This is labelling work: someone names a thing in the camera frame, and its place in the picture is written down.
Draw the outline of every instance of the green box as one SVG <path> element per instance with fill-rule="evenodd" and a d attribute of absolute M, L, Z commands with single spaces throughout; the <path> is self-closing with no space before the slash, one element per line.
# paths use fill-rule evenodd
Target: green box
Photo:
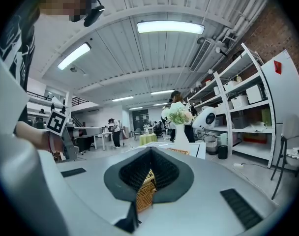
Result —
<path fill-rule="evenodd" d="M 271 122 L 271 112 L 270 112 L 269 108 L 262 109 L 262 110 L 261 110 L 261 113 L 262 113 L 262 121 L 263 121 L 267 126 L 272 126 L 272 122 Z"/>

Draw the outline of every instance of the metal shelf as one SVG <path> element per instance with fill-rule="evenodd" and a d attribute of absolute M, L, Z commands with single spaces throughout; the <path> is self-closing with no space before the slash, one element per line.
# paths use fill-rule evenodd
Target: metal shelf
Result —
<path fill-rule="evenodd" d="M 264 134 L 271 134 L 273 132 L 272 127 L 267 127 L 262 132 L 254 131 L 254 129 L 251 127 L 251 125 L 245 127 L 245 128 L 233 128 L 233 132 L 240 132 L 240 133 L 264 133 Z"/>
<path fill-rule="evenodd" d="M 242 92 L 260 82 L 262 83 L 260 74 L 256 73 L 256 74 L 250 76 L 249 78 L 247 78 L 246 80 L 242 81 L 238 85 L 234 86 L 232 89 L 225 91 L 225 93 L 228 94 L 228 93 Z"/>
<path fill-rule="evenodd" d="M 243 154 L 252 155 L 252 156 L 259 157 L 259 158 L 262 158 L 265 160 L 269 160 L 271 144 L 241 142 L 241 143 L 233 146 L 233 150 L 243 153 Z"/>
<path fill-rule="evenodd" d="M 249 108 L 255 108 L 255 107 L 259 107 L 259 106 L 262 106 L 262 105 L 268 105 L 268 104 L 269 104 L 269 101 L 264 100 L 264 101 L 260 101 L 260 102 L 254 103 L 254 104 L 250 104 L 248 106 L 244 106 L 244 107 L 241 107 L 241 108 L 231 109 L 229 112 L 232 113 L 232 112 L 241 111 L 241 110 L 245 110 L 245 109 L 249 109 Z"/>
<path fill-rule="evenodd" d="M 227 126 L 217 126 L 217 127 L 212 127 L 212 128 L 206 128 L 206 130 L 215 130 L 215 131 L 228 131 Z"/>
<path fill-rule="evenodd" d="M 202 102 L 202 103 L 200 103 L 200 104 L 198 104 L 198 105 L 196 105 L 196 106 L 194 106 L 194 107 L 197 108 L 197 107 L 200 107 L 200 106 L 205 105 L 205 104 L 207 104 L 207 103 L 214 103 L 214 102 L 216 102 L 216 101 L 219 101 L 219 98 L 221 98 L 221 95 L 220 95 L 220 94 L 219 94 L 219 95 L 216 95 L 216 96 L 214 96 L 213 98 L 208 99 L 208 100 L 206 100 L 206 101 L 204 101 L 204 102 Z"/>
<path fill-rule="evenodd" d="M 193 95 L 191 98 L 189 98 L 189 100 L 195 100 L 195 99 L 202 98 L 202 95 L 201 95 L 202 92 L 204 94 L 208 94 L 214 90 L 215 86 L 217 86 L 216 80 L 213 79 L 210 82 L 210 84 L 208 84 L 208 85 L 204 86 L 202 89 L 200 89 L 195 95 Z"/>
<path fill-rule="evenodd" d="M 248 52 L 244 50 L 237 59 L 235 59 L 223 72 L 221 72 L 221 74 L 219 74 L 219 78 L 228 79 L 235 77 L 251 65 L 253 65 L 252 59 Z"/>

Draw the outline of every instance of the white shelving unit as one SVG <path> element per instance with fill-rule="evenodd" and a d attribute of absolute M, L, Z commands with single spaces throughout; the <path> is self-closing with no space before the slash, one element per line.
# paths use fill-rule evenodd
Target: white shelving unit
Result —
<path fill-rule="evenodd" d="M 29 116 L 34 116 L 34 117 L 46 117 L 48 118 L 49 115 L 46 115 L 46 114 L 40 114 L 40 113 L 36 113 L 36 112 L 32 112 L 32 111 L 28 111 L 27 114 Z"/>
<path fill-rule="evenodd" d="M 211 83 L 203 87 L 202 89 L 200 89 L 196 94 L 194 94 L 188 100 L 190 101 L 190 100 L 201 99 L 202 97 L 205 97 L 206 95 L 211 93 L 214 87 L 218 87 L 220 91 L 219 95 L 216 95 L 211 99 L 208 99 L 206 101 L 203 101 L 195 105 L 195 107 L 202 107 L 202 106 L 214 104 L 216 102 L 223 103 L 225 110 L 217 113 L 216 115 L 225 114 L 227 125 L 212 127 L 209 130 L 224 131 L 228 133 L 228 148 L 229 148 L 230 155 L 234 150 L 240 153 L 259 157 L 268 161 L 268 168 L 269 168 L 272 163 L 274 145 L 275 145 L 275 115 L 274 115 L 273 102 L 270 95 L 268 84 L 263 75 L 261 66 L 258 63 L 260 62 L 261 64 L 263 64 L 261 58 L 256 52 L 249 50 L 243 43 L 241 45 L 244 48 L 242 54 L 237 59 L 235 59 L 223 72 L 221 72 L 220 74 L 215 72 L 213 74 L 214 79 L 211 81 Z M 257 69 L 257 72 L 255 74 L 245 79 L 241 83 L 237 84 L 232 89 L 225 91 L 223 87 L 223 83 L 227 82 L 228 79 L 235 78 L 237 74 L 242 73 L 244 70 L 250 68 L 251 66 L 255 66 L 255 68 Z M 267 100 L 250 104 L 248 106 L 244 106 L 238 109 L 229 109 L 228 99 L 232 96 L 232 94 L 243 92 L 246 89 L 257 84 L 264 85 Z M 243 111 L 246 109 L 256 108 L 263 105 L 269 106 L 270 114 L 271 114 L 271 126 L 261 132 L 270 136 L 268 142 L 266 144 L 259 144 L 259 143 L 241 141 L 239 144 L 234 145 L 233 132 L 239 132 L 239 133 L 260 133 L 260 132 L 256 132 L 251 126 L 248 126 L 243 129 L 235 129 L 235 128 L 233 129 L 231 113 Z"/>
<path fill-rule="evenodd" d="M 51 107 L 51 105 L 53 103 L 55 105 L 55 108 L 58 108 L 58 109 L 66 107 L 63 104 L 55 103 L 55 102 L 52 102 L 52 101 L 49 101 L 49 100 L 40 99 L 40 98 L 37 98 L 37 97 L 32 96 L 32 95 L 29 95 L 29 97 L 30 97 L 29 102 L 36 103 L 36 104 L 39 104 L 39 105 Z"/>

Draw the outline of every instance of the black pants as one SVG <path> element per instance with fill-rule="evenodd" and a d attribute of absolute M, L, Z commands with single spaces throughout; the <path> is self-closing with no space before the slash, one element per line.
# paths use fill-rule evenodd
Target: black pants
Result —
<path fill-rule="evenodd" d="M 121 131 L 114 132 L 114 144 L 116 147 L 120 147 L 120 132 Z"/>
<path fill-rule="evenodd" d="M 184 126 L 184 133 L 186 137 L 188 138 L 190 143 L 194 143 L 194 133 L 193 133 L 193 127 L 191 125 L 185 125 Z"/>
<path fill-rule="evenodd" d="M 171 134 L 170 134 L 170 141 L 173 142 L 175 139 L 175 135 L 176 135 L 176 130 L 172 129 L 171 130 Z"/>

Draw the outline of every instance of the railing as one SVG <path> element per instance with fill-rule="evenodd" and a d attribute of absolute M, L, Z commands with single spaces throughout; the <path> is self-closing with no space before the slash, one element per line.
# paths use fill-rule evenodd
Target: railing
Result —
<path fill-rule="evenodd" d="M 80 121 L 74 116 L 74 115 L 71 115 L 72 119 L 73 119 L 73 122 L 74 124 L 77 126 L 77 127 L 83 127 L 83 125 L 80 123 Z"/>
<path fill-rule="evenodd" d="M 85 100 L 85 99 L 81 99 L 81 98 L 79 98 L 79 97 L 74 97 L 74 98 L 72 99 L 72 107 L 73 107 L 73 106 L 76 106 L 76 105 L 80 105 L 80 104 L 85 103 L 85 102 L 89 102 L 89 101 L 88 101 L 88 100 Z"/>
<path fill-rule="evenodd" d="M 34 97 L 43 99 L 43 100 L 51 101 L 51 98 L 46 97 L 46 96 L 42 96 L 42 95 L 34 93 L 34 92 L 27 91 L 27 94 L 30 95 L 30 96 L 34 96 Z"/>

